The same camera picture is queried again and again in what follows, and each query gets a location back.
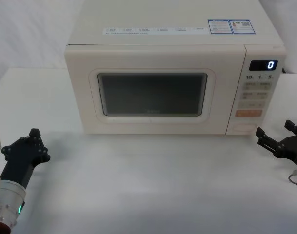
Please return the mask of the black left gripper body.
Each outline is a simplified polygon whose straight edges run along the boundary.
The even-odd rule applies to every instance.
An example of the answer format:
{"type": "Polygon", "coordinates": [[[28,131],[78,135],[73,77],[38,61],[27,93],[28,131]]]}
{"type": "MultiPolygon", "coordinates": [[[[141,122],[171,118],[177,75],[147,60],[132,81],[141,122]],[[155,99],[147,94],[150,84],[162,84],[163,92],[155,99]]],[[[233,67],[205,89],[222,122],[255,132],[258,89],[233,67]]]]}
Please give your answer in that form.
{"type": "Polygon", "coordinates": [[[31,139],[18,139],[2,148],[7,161],[2,180],[9,180],[27,188],[32,173],[39,162],[39,143],[31,139]]]}

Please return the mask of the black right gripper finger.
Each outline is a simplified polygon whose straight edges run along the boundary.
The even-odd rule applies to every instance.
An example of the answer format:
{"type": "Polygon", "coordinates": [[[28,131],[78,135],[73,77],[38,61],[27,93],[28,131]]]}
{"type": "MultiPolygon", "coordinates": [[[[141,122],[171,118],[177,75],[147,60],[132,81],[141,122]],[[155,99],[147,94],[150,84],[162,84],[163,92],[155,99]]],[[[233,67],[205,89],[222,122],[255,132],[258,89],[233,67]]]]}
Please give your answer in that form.
{"type": "Polygon", "coordinates": [[[286,120],[284,127],[297,136],[297,125],[295,125],[291,120],[286,120]]]}
{"type": "Polygon", "coordinates": [[[267,136],[263,129],[261,129],[260,127],[257,127],[256,137],[258,138],[258,145],[270,151],[274,156],[279,155],[281,144],[278,141],[267,136]]]}

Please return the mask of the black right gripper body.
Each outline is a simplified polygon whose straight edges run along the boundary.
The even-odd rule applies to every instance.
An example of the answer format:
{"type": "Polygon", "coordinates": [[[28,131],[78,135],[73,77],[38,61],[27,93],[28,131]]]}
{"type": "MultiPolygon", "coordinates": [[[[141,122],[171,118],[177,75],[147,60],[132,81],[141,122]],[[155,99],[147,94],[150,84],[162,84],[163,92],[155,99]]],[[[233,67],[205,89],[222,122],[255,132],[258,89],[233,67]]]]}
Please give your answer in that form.
{"type": "Polygon", "coordinates": [[[276,157],[288,159],[297,165],[297,136],[290,136],[280,141],[276,157]]]}

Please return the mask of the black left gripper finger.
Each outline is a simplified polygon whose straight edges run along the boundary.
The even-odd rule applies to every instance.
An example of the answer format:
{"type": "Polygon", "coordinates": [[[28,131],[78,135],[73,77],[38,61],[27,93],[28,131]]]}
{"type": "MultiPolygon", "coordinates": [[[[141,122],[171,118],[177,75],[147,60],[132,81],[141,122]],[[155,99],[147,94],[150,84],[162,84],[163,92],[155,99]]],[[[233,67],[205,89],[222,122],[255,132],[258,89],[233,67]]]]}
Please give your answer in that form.
{"type": "Polygon", "coordinates": [[[41,147],[38,149],[35,156],[35,163],[46,163],[50,160],[50,155],[48,154],[48,149],[46,147],[41,147]]]}
{"type": "Polygon", "coordinates": [[[29,132],[28,136],[21,137],[19,148],[21,149],[29,149],[29,148],[35,148],[35,149],[42,149],[42,139],[40,130],[37,128],[32,128],[29,132]]]}

